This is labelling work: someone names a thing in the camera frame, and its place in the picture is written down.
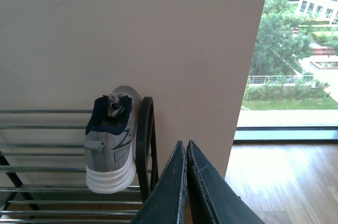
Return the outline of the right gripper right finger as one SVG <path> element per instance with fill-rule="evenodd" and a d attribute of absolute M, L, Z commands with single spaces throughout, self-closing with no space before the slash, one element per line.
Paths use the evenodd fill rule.
<path fill-rule="evenodd" d="M 186 157 L 193 223 L 263 223 L 236 195 L 193 140 L 189 141 Z"/>

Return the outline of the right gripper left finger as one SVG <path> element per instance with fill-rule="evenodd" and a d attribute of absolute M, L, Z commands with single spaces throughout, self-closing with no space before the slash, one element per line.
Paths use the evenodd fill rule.
<path fill-rule="evenodd" d="M 183 223 L 186 169 L 184 144 L 178 141 L 153 192 L 131 223 Z"/>

